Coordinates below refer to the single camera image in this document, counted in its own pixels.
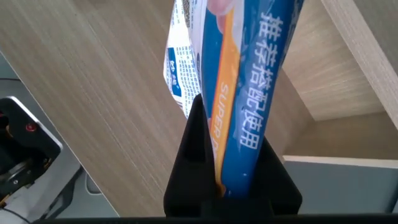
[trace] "gray panel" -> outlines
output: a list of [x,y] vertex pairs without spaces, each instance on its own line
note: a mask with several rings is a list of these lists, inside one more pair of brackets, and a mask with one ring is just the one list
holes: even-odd
[[71,205],[57,218],[106,218],[118,217],[103,195],[90,195],[86,189],[86,173],[76,180]]
[[303,195],[300,213],[375,213],[396,204],[398,170],[286,162]]
[[12,70],[6,59],[0,53],[0,78],[17,78],[17,75]]

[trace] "white chinese characters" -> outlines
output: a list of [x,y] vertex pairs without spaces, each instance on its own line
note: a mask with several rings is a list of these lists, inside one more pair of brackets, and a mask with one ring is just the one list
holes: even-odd
[[242,146],[250,149],[258,149],[264,117],[261,114],[266,111],[268,91],[273,82],[272,69],[276,65],[278,55],[277,39],[282,32],[283,21],[279,17],[274,18],[272,14],[261,13],[259,21],[259,33],[254,49],[256,60],[252,64],[249,82],[247,109],[244,110],[244,121],[242,134],[239,142]]

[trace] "wooden surface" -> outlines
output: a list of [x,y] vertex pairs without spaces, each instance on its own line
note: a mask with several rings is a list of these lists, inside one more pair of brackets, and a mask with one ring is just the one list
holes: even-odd
[[398,1],[322,1],[398,128]]
[[[0,49],[121,216],[163,215],[185,117],[162,76],[173,1],[0,4]],[[266,136],[313,122],[284,72]]]
[[283,68],[315,120],[384,111],[319,0],[305,1]]
[[398,131],[386,112],[318,121],[285,151],[288,156],[398,160]]
[[266,138],[279,158],[314,123],[296,89],[282,70],[275,84],[274,98],[266,129]]

